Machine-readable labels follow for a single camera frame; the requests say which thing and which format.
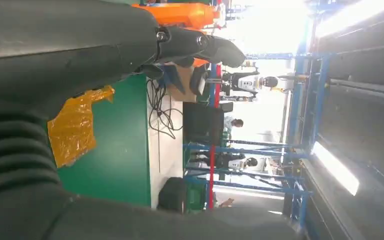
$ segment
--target fluorescent light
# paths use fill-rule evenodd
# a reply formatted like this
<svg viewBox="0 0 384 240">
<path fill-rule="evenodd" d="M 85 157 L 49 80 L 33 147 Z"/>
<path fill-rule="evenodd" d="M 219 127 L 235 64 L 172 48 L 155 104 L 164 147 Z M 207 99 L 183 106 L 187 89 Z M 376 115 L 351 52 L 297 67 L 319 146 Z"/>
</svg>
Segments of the fluorescent light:
<svg viewBox="0 0 384 240">
<path fill-rule="evenodd" d="M 282 215 L 281 211 L 267 211 L 267 212 L 272 213 L 272 214 Z"/>
<path fill-rule="evenodd" d="M 384 11 L 384 0 L 361 0 L 323 21 L 316 30 L 321 38 L 360 23 Z"/>
<path fill-rule="evenodd" d="M 342 164 L 332 153 L 324 148 L 318 141 L 315 142 L 312 153 L 317 156 L 326 169 L 336 180 L 353 196 L 357 194 L 360 182 L 348 168 Z"/>
<path fill-rule="evenodd" d="M 213 191 L 216 193 L 237 194 L 237 195 L 258 197 L 258 198 L 265 198 L 265 199 L 276 199 L 276 200 L 285 199 L 283 196 L 268 195 L 263 193 L 240 191 L 240 190 L 231 190 L 227 188 L 214 188 Z"/>
</svg>

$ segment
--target green workbench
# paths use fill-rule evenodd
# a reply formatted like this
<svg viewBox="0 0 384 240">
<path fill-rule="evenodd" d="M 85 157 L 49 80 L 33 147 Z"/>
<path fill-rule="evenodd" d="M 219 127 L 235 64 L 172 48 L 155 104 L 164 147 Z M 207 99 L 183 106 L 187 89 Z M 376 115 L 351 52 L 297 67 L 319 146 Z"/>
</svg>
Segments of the green workbench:
<svg viewBox="0 0 384 240">
<path fill-rule="evenodd" d="M 150 206 L 146 77 L 113 88 L 113 103 L 92 105 L 96 148 L 58 173 L 74 193 Z"/>
</svg>

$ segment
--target bolt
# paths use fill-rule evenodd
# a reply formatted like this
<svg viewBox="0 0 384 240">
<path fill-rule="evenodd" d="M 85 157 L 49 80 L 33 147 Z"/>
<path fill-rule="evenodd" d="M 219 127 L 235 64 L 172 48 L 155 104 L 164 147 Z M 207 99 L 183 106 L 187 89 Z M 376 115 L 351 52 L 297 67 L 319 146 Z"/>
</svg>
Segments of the bolt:
<svg viewBox="0 0 384 240">
<path fill-rule="evenodd" d="M 159 32 L 156 33 L 156 39 L 157 39 L 158 41 L 163 41 L 163 40 L 165 40 L 166 38 L 167 38 L 167 35 L 166 35 L 165 32 L 163 32 L 163 31 L 159 31 Z"/>
<path fill-rule="evenodd" d="M 203 36 L 199 36 L 196 38 L 196 42 L 199 46 L 206 46 L 207 45 L 207 39 Z"/>
</svg>

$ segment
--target metal bar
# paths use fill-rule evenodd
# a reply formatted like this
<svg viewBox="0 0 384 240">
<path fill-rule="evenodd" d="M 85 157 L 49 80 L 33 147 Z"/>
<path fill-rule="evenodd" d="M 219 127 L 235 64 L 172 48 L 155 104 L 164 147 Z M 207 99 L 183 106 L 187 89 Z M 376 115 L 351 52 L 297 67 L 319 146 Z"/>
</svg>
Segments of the metal bar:
<svg viewBox="0 0 384 240">
<path fill-rule="evenodd" d="M 210 204 L 210 195 L 212 195 L 212 194 L 210 194 L 210 188 L 208 186 L 208 182 L 207 181 L 205 181 L 205 182 L 206 182 L 205 183 L 205 200 L 209 205 Z"/>
<path fill-rule="evenodd" d="M 343 81 L 338 79 L 332 79 L 331 81 L 334 83 L 331 85 L 331 88 L 344 88 L 351 93 L 360 93 L 384 99 L 384 85 Z"/>
<path fill-rule="evenodd" d="M 303 140 L 304 140 L 304 136 L 306 134 L 304 134 L 304 131 L 307 129 L 307 122 L 308 122 L 308 108 L 309 108 L 309 99 L 310 99 L 310 95 L 313 91 L 312 89 L 312 86 L 313 86 L 313 81 L 315 80 L 315 78 L 317 78 L 317 80 L 320 79 L 320 72 L 318 72 L 317 75 L 313 75 L 313 68 L 315 67 L 315 61 L 311 61 L 311 66 L 310 66 L 310 73 L 309 73 L 309 79 L 308 79 L 308 83 L 307 83 L 307 86 L 306 86 L 306 96 L 305 96 L 305 102 L 304 102 L 304 118 L 303 118 L 303 121 L 302 121 L 302 132 L 301 132 L 301 139 L 299 141 L 300 144 L 303 144 Z"/>
<path fill-rule="evenodd" d="M 293 183 L 293 189 L 297 190 L 297 182 L 295 181 Z M 299 209 L 299 206 L 297 206 L 297 198 L 300 197 L 299 195 L 292 195 L 292 216 L 298 216 L 299 212 L 297 210 Z"/>
<path fill-rule="evenodd" d="M 211 71 L 209 73 L 210 78 L 215 79 L 217 77 L 217 64 L 211 63 Z M 210 106 L 214 106 L 214 100 L 216 92 L 216 85 L 214 83 L 209 85 L 209 100 L 208 104 Z"/>
<path fill-rule="evenodd" d="M 298 188 L 298 190 L 300 190 L 300 191 L 304 191 L 303 186 L 302 186 L 299 182 L 295 182 L 295 185 L 296 185 L 296 187 Z"/>
<path fill-rule="evenodd" d="M 220 100 L 220 84 L 215 85 L 215 93 L 214 93 L 214 108 L 219 107 Z M 212 145 L 209 150 L 209 209 L 214 208 L 213 201 L 213 185 L 214 185 L 214 168 L 216 164 L 216 146 Z"/>
<path fill-rule="evenodd" d="M 307 200 L 309 196 L 302 195 L 301 208 L 299 209 L 299 226 L 303 229 L 306 226 Z"/>
<path fill-rule="evenodd" d="M 254 189 L 275 193 L 285 193 L 285 194 L 296 194 L 296 195 L 310 195 L 312 192 L 309 191 L 299 191 L 292 188 L 272 188 L 272 187 L 264 187 L 264 186 L 254 186 L 254 185 L 243 185 L 239 183 L 233 182 L 224 182 L 224 181 L 215 181 L 214 185 L 225 186 L 225 187 L 233 187 L 233 188 L 243 188 L 243 189 Z"/>
<path fill-rule="evenodd" d="M 280 189 L 283 188 L 281 185 L 277 185 L 276 183 L 271 183 L 271 182 L 263 180 L 263 179 L 259 179 L 258 181 L 265 183 L 267 185 L 270 185 L 272 187 L 275 187 L 275 188 L 280 188 Z"/>
<path fill-rule="evenodd" d="M 189 148 L 190 150 L 210 150 L 209 146 L 205 145 L 197 145 L 197 144 L 184 144 L 183 147 Z M 263 151 L 263 150 L 249 150 L 249 149 L 237 149 L 237 148 L 229 148 L 229 147 L 215 147 L 216 153 L 243 153 L 243 154 L 255 154 L 262 156 L 285 156 L 291 158 L 307 158 L 307 154 L 297 154 L 291 152 L 281 152 L 281 151 Z"/>
<path fill-rule="evenodd" d="M 297 56 L 302 56 L 302 55 L 310 55 L 306 53 L 309 48 L 309 43 L 308 43 L 308 35 L 310 34 L 309 26 L 311 24 L 311 21 L 308 19 L 305 22 L 305 29 L 304 33 L 302 35 L 301 41 L 299 43 L 298 49 L 296 51 Z M 305 58 L 298 58 L 295 60 L 295 75 L 302 75 L 305 74 L 307 71 L 306 69 L 306 61 Z M 302 102 L 302 93 L 303 93 L 303 85 L 298 83 L 297 81 L 294 83 L 293 86 L 293 94 L 292 94 L 292 100 L 291 100 L 291 108 L 289 112 L 289 129 L 287 130 L 287 143 L 295 143 L 295 136 L 297 134 L 297 129 L 300 126 L 300 119 L 301 119 L 301 109 L 300 109 L 300 103 Z"/>
<path fill-rule="evenodd" d="M 258 151 L 268 151 L 268 150 L 278 150 L 278 149 L 282 149 L 282 148 L 287 148 L 285 146 L 275 146 L 275 147 L 267 147 L 267 148 L 260 148 L 260 149 L 256 149 Z"/>
<path fill-rule="evenodd" d="M 290 59 L 320 59 L 323 58 L 324 54 L 314 54 L 306 53 L 306 50 L 298 52 L 297 54 L 293 53 L 262 53 L 262 54 L 247 54 L 245 57 L 250 60 L 290 60 Z"/>
<path fill-rule="evenodd" d="M 201 167 L 189 167 L 189 166 L 187 166 L 185 169 L 189 170 L 189 171 L 201 171 L 204 174 L 210 172 L 210 170 L 208 168 L 201 168 Z M 245 176 L 249 176 L 251 178 L 260 177 L 260 178 L 267 178 L 267 179 L 273 178 L 275 180 L 296 180 L 296 181 L 303 180 L 303 178 L 299 177 L 299 176 L 269 175 L 269 174 L 263 174 L 263 173 L 251 173 L 251 172 L 244 172 L 244 171 L 229 171 L 229 170 L 217 169 L 217 168 L 214 170 L 214 172 L 217 174 L 230 174 L 230 175 L 237 175 L 237 176 L 245 175 Z"/>
<path fill-rule="evenodd" d="M 208 84 L 221 84 L 223 80 L 221 78 L 208 78 L 205 80 Z"/>
<path fill-rule="evenodd" d="M 292 99 L 292 91 L 289 91 L 287 94 L 287 97 L 285 98 L 285 110 L 282 118 L 282 136 L 281 136 L 281 142 L 283 144 L 287 143 L 287 138 L 288 138 L 288 127 L 289 127 L 289 118 L 290 118 L 290 113 L 291 113 L 291 99 Z M 287 149 L 282 148 L 281 152 L 286 153 Z M 285 155 L 283 154 L 280 157 L 280 163 L 284 163 L 284 158 Z"/>
<path fill-rule="evenodd" d="M 314 129 L 310 142 L 310 148 L 316 141 L 316 136 L 319 133 L 320 121 L 322 119 L 323 101 L 325 98 L 325 84 L 329 74 L 330 57 L 323 58 L 320 67 L 320 79 L 318 80 L 317 99 L 315 103 Z"/>
<path fill-rule="evenodd" d="M 359 89 L 370 90 L 373 92 L 384 93 L 384 85 L 380 85 L 380 84 L 346 81 L 346 80 L 339 80 L 339 79 L 333 79 L 333 78 L 330 80 L 330 84 L 337 84 L 341 86 L 355 87 Z"/>
<path fill-rule="evenodd" d="M 365 52 L 376 51 L 376 50 L 384 50 L 384 45 L 368 47 L 368 48 L 363 48 L 363 49 L 356 49 L 356 50 L 351 50 L 351 51 L 341 51 L 341 52 L 337 52 L 336 54 L 337 55 L 355 54 L 355 53 L 365 53 Z"/>
<path fill-rule="evenodd" d="M 212 145 L 209 150 L 209 203 L 208 208 L 213 209 L 214 208 L 214 201 L 213 201 L 213 185 L 214 185 L 214 165 L 216 162 L 216 146 Z"/>
<path fill-rule="evenodd" d="M 299 148 L 300 145 L 288 145 L 286 143 L 277 143 L 277 142 L 257 142 L 257 141 L 244 141 L 244 140 L 227 140 L 228 143 L 232 144 L 248 144 L 248 145 L 258 145 L 258 146 L 267 146 L 267 147 L 290 147 L 290 148 Z"/>
</svg>

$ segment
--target orange plastic bag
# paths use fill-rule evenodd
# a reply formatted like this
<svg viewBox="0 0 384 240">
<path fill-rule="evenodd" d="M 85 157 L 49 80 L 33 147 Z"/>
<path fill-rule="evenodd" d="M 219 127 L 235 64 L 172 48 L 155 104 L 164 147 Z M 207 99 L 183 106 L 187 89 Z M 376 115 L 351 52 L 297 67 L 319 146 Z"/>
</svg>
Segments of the orange plastic bag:
<svg viewBox="0 0 384 240">
<path fill-rule="evenodd" d="M 73 164 L 96 146 L 92 103 L 103 99 L 112 102 L 114 92 L 111 86 L 105 86 L 70 98 L 56 118 L 47 123 L 50 145 L 58 168 Z"/>
</svg>

